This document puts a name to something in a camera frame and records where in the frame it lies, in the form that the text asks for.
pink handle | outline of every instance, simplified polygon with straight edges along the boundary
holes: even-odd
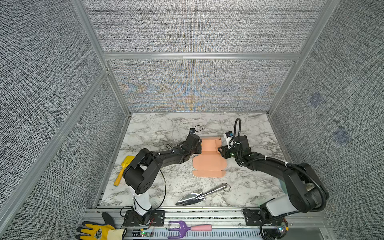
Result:
[[[212,225],[199,225],[199,226],[192,226],[191,231],[212,231]]]

purple fork head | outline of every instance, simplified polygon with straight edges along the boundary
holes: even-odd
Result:
[[[187,227],[184,221],[169,221],[169,223],[178,223],[180,226],[178,228],[169,228],[169,231],[178,231],[179,235],[175,237],[169,236],[168,239],[179,239],[185,237],[187,231],[191,230],[191,227]]]

purple garden fork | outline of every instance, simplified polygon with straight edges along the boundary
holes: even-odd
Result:
[[[186,223],[184,221],[169,221],[169,223],[178,223],[180,226],[178,228],[169,228],[169,231],[178,231],[179,235],[175,237],[169,236],[168,239],[179,239],[185,237],[187,234],[187,231],[212,231],[212,225],[206,224],[206,225],[198,225],[198,226],[192,226],[187,227]]]

textured gray wall panel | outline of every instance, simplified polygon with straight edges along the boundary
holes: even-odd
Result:
[[[110,60],[133,112],[267,111],[290,60]]]
[[[326,0],[84,0],[104,51],[300,52]]]
[[[70,1],[0,5],[0,207],[101,70]]]
[[[96,198],[124,118],[105,80],[1,240],[73,240]]]
[[[339,240],[384,239],[383,26],[382,1],[342,0],[272,116],[329,190]]]

silver trowel blade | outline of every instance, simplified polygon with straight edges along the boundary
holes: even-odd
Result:
[[[205,198],[196,199],[199,195],[203,194],[202,189],[195,190],[184,197],[182,197],[179,201],[177,201],[176,206],[186,206],[190,204],[195,204],[203,201]]]

